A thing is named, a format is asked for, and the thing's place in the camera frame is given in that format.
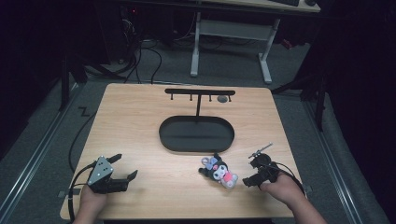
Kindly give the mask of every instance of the desk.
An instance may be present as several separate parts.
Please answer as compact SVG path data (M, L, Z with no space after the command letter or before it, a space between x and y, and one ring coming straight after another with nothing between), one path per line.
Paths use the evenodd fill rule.
M198 173L205 153L176 153L166 149L159 137L162 122L174 115L194 115L197 97L166 94L166 88L233 90L232 101L220 103L202 98L201 115L228 120L235 138L220 153L229 169L239 175L234 189ZM292 217L283 203L257 188L246 187L242 179L257 173L248 156L269 142L265 149L273 161L281 162L300 178L288 139L271 92L265 88L198 87L110 84L107 86L77 171L99 156L121 153L113 163L112 178L125 178L138 170L125 192L109 194L103 219ZM85 182L89 172L77 183ZM79 197L74 206L78 210ZM67 199L61 217L69 219Z
M244 7L266 7L271 9L299 11L299 12L320 12L320 7L314 5L313 7L308 6L304 0L300 0L299 6L291 7L285 4L279 4L267 0L202 0L202 3L221 3L231 4ZM262 75L264 82L267 84L272 83L271 75L268 69L267 56L273 44L276 31L280 19L275 19L272 26L269 25L253 25L246 23L227 22L227 21L212 21L212 20L201 20L201 13L197 13L197 20L195 25L195 42L194 50L192 52L191 60L191 76L198 76L198 63L199 63L199 38L200 35L219 35L226 37L236 37L245 39L254 39L266 41L265 48L262 53L259 54L259 62L262 68Z

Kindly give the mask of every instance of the plush toy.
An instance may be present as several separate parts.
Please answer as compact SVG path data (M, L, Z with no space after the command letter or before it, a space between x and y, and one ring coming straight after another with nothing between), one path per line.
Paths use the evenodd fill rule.
M218 181L226 189L232 189L235 186L238 175L235 175L228 170L227 164L222 161L218 153L215 153L212 158L202 158L201 162L205 168L199 168L199 173L211 178L212 180Z

